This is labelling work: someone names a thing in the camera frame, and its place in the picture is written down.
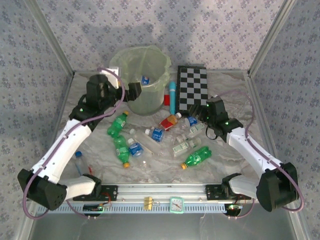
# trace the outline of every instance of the translucent bucket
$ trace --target translucent bucket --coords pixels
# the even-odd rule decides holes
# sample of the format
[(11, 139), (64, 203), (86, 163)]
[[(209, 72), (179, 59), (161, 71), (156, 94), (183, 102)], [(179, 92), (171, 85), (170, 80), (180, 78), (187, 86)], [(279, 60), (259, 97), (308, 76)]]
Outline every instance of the translucent bucket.
[(137, 82), (137, 76), (150, 79), (148, 85), (142, 85), (140, 96), (128, 102), (132, 112), (147, 116), (162, 107), (171, 60), (159, 48), (152, 45), (126, 48), (111, 59), (109, 66), (121, 68), (121, 79), (127, 89), (128, 83)]

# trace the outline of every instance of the blue object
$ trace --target blue object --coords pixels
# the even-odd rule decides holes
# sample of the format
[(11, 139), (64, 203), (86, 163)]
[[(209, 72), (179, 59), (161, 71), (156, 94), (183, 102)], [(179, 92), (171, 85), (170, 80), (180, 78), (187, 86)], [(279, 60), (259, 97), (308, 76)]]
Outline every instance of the blue object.
[(151, 138), (157, 142), (161, 142), (164, 135), (165, 135), (164, 130), (159, 129), (159, 128), (154, 128), (152, 135), (151, 135)]
[(129, 144), (129, 152), (133, 157), (139, 157), (143, 152), (144, 149), (142, 148), (141, 144), (130, 138), (128, 140)]
[(81, 151), (76, 151), (74, 155), (75, 155), (76, 158), (80, 158), (82, 156), (82, 152)]
[(188, 118), (188, 120), (189, 120), (190, 127), (191, 127), (192, 125), (197, 124), (197, 119), (195, 119), (193, 116), (188, 116), (187, 118)]
[(169, 83), (169, 94), (170, 94), (170, 114), (176, 114), (176, 83), (171, 81)]
[(141, 78), (142, 85), (148, 85), (149, 81), (150, 81), (150, 79), (147, 76), (142, 76), (142, 78)]

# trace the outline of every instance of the floral wallpaper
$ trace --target floral wallpaper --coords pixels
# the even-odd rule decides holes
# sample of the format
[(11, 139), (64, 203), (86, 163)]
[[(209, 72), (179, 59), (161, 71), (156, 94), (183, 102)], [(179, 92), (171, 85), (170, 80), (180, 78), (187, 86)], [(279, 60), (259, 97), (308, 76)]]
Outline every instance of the floral wallpaper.
[(69, 80), (24, 2), (0, 8), (0, 239), (11, 240), (24, 216), (18, 172), (48, 149)]
[(108, 66), (117, 51), (156, 45), (173, 67), (251, 65), (283, 0), (38, 0), (72, 68)]
[(279, 157), (292, 162), (320, 239), (320, 3), (298, 0), (254, 76)]

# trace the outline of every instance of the chessboard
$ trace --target chessboard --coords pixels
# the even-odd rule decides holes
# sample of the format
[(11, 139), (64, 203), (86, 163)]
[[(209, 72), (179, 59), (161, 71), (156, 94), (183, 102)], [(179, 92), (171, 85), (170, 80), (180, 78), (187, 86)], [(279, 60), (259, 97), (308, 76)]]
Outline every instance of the chessboard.
[(207, 104), (207, 69), (200, 66), (178, 66), (176, 112), (187, 116), (192, 105)]

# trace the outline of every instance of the plastic bottle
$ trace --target plastic bottle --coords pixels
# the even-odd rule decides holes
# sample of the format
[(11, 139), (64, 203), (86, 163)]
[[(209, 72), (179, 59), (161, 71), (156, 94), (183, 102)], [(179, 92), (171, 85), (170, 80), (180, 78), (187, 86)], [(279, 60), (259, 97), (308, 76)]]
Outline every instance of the plastic bottle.
[(121, 115), (117, 116), (107, 130), (108, 135), (110, 135), (112, 138), (117, 137), (120, 131), (124, 128), (128, 115), (129, 112), (124, 111)]
[(81, 151), (76, 151), (75, 152), (75, 167), (78, 170), (78, 173), (80, 176), (82, 176), (83, 174), (90, 174), (92, 175), (92, 170), (91, 168), (88, 166), (88, 163), (86, 161), (85, 156), (82, 155)]
[(142, 145), (144, 150), (149, 150), (152, 154), (158, 156), (163, 155), (164, 152), (162, 150), (161, 145), (144, 132), (140, 130), (136, 131), (135, 129), (131, 129), (130, 134), (137, 142), (139, 142)]
[(123, 167), (124, 168), (130, 167), (130, 163), (129, 163), (130, 153), (129, 153), (129, 149), (124, 136), (119, 135), (115, 137), (113, 140), (113, 143), (115, 146), (116, 156), (123, 163)]
[(196, 166), (199, 163), (202, 163), (207, 158), (210, 158), (212, 155), (211, 150), (209, 150), (208, 146), (203, 146), (199, 150), (190, 154), (187, 159), (181, 163), (182, 169), (186, 169), (187, 167)]
[(159, 128), (168, 131), (169, 128), (177, 124), (178, 119), (180, 119), (181, 116), (182, 115), (180, 112), (176, 113), (175, 115), (168, 116), (166, 119), (160, 122)]
[(178, 143), (182, 143), (185, 140), (192, 139), (198, 136), (199, 134), (201, 134), (204, 131), (205, 127), (206, 126), (203, 123), (198, 123), (196, 125), (193, 125), (192, 127), (190, 127), (187, 133), (177, 136), (176, 140), (178, 141)]
[(144, 133), (157, 142), (161, 142), (165, 135), (165, 131), (163, 129), (154, 127), (151, 129), (147, 128)]
[(142, 148), (141, 144), (139, 142), (136, 142), (132, 138), (128, 140), (128, 145), (129, 152), (133, 157), (139, 157), (144, 152), (144, 149)]
[(193, 116), (188, 116), (184, 119), (181, 119), (176, 127), (180, 129), (189, 129), (191, 126), (197, 124), (197, 119), (195, 119)]
[(184, 141), (182, 143), (179, 143), (175, 145), (172, 148), (171, 154), (173, 155), (174, 158), (185, 154), (186, 152), (189, 152), (191, 149), (195, 148), (196, 146), (199, 146), (201, 144), (201, 139), (200, 138), (195, 138), (191, 139), (189, 141)]
[(141, 83), (141, 85), (148, 85), (150, 82), (150, 79), (147, 76), (136, 75), (133, 77), (133, 80), (131, 82), (139, 82)]

